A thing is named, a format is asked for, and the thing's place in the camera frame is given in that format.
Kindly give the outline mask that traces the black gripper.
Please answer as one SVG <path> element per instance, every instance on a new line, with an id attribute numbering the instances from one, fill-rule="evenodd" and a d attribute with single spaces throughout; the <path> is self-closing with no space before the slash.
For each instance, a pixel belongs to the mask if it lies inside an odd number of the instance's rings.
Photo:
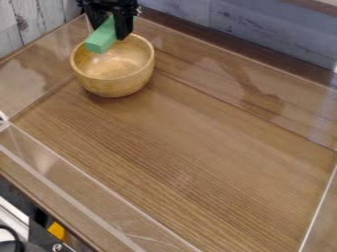
<path id="1" fill-rule="evenodd" d="M 114 13 L 118 40 L 125 40 L 133 32 L 133 17 L 139 14 L 138 0 L 76 0 L 84 9 L 91 27 L 95 30 Z"/>

